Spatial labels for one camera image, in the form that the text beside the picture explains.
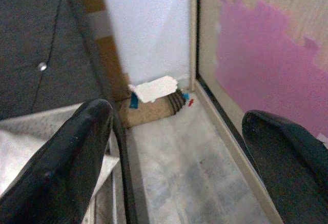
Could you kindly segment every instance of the gray floor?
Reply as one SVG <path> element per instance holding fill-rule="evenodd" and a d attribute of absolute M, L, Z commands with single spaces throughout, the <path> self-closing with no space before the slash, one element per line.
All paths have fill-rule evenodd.
<path fill-rule="evenodd" d="M 139 223 L 269 223 L 204 108 L 127 131 Z"/>

